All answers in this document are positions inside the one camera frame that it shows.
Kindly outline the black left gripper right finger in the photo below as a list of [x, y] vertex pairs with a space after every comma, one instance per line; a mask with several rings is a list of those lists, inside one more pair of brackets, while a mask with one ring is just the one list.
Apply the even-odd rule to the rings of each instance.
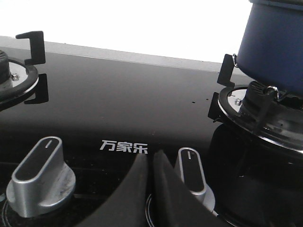
[[209, 212], [175, 173], [166, 154], [153, 157], [156, 214], [161, 227], [226, 227]]

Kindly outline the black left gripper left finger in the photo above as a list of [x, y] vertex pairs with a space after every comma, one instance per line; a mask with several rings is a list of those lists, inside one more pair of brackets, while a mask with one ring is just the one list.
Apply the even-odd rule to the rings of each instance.
[[137, 155], [131, 169], [113, 194], [79, 227], [145, 226], [145, 194], [148, 180], [146, 155]]

